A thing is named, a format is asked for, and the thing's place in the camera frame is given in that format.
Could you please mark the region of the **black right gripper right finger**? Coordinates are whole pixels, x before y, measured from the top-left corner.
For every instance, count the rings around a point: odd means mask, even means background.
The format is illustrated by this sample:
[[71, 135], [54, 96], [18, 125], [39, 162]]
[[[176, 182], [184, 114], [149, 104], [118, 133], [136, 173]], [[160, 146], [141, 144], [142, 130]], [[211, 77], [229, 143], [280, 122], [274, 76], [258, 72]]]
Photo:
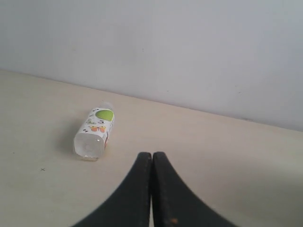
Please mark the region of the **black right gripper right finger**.
[[233, 227], [184, 183], [164, 152], [152, 157], [151, 198], [155, 227]]

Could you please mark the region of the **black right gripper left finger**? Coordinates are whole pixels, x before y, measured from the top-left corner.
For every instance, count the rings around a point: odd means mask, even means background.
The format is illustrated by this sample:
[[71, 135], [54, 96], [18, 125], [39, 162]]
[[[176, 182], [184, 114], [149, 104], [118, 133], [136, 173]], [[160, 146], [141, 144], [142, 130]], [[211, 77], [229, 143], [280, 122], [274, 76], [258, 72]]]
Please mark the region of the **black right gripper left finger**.
[[118, 188], [76, 227], [148, 227], [152, 156], [140, 152]]

